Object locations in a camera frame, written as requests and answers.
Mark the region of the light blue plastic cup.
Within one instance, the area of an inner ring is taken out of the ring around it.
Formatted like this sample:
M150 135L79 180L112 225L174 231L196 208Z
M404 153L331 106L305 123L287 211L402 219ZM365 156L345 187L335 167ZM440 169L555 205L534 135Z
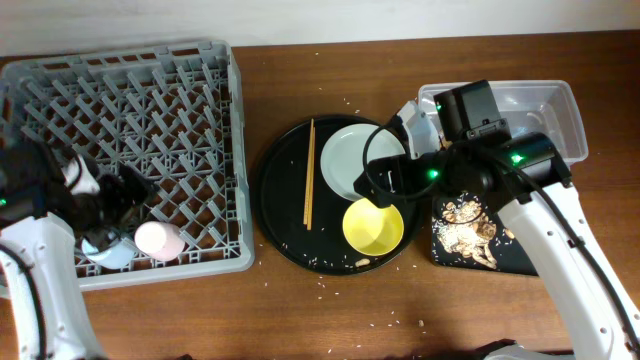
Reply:
M87 237L81 242L82 254L93 263L111 270L117 270L129 265L137 254L137 247L130 234L109 232L109 244L105 250L92 245Z

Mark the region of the yellow plastic bowl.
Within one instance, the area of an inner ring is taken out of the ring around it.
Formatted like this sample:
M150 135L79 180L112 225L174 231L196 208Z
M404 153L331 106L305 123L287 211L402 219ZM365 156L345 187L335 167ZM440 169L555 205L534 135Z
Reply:
M404 219L394 206L379 208L362 198L352 203L342 220L347 243L361 254L377 257L390 253L404 237Z

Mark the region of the grey round plate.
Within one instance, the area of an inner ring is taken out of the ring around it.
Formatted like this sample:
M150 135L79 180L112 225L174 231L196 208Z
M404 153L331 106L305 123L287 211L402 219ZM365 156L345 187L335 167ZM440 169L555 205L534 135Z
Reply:
M363 173L362 155L369 136L377 129L371 124L346 126L334 133L325 143L321 153L321 173L330 189L348 201L361 198L354 182ZM401 142L389 131L378 133L368 149L368 159L374 160L402 155Z

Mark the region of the pink plastic cup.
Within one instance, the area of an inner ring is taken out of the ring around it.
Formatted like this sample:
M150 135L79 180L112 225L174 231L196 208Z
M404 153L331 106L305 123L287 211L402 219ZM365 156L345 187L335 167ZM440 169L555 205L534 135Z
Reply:
M177 258L186 245L177 226L157 221L140 225L134 234L134 241L140 251L159 261Z

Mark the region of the wooden chopstick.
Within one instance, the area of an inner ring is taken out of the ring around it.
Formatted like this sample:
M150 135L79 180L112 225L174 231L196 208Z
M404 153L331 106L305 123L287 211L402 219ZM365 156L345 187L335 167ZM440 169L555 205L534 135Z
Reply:
M315 127L312 129L311 134L311 149L310 149L310 157L309 157L309 187L308 187L308 204L307 204L307 222L306 229L311 231L312 229L312 215L313 215L313 190L314 190L314 174L315 174L315 143L316 143L316 134Z
M304 194L304 211L303 211L303 225L306 227L308 223L308 203L309 203L309 188L310 181L312 178L312 153L313 153L313 139L314 139L314 119L312 118L310 121L310 131L309 131L309 144L308 144L308 155L307 155L307 168L306 168L306 180L305 180L305 194Z

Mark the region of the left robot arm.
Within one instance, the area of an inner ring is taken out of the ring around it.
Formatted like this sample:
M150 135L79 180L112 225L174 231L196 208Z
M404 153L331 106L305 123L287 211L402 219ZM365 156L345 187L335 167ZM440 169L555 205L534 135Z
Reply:
M159 188L81 155L61 165L43 142L1 151L1 270L22 359L103 359L75 269L78 239L122 226Z

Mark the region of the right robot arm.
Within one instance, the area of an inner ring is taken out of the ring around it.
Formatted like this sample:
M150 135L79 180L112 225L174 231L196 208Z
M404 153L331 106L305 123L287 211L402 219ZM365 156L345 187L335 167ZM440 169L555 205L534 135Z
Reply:
M636 359L639 310L591 231L572 174L540 132L513 137L487 80L440 92L445 144L420 130L406 104L380 131L396 130L403 154L371 160L354 187L379 208L475 193L514 233L569 332L575 359Z

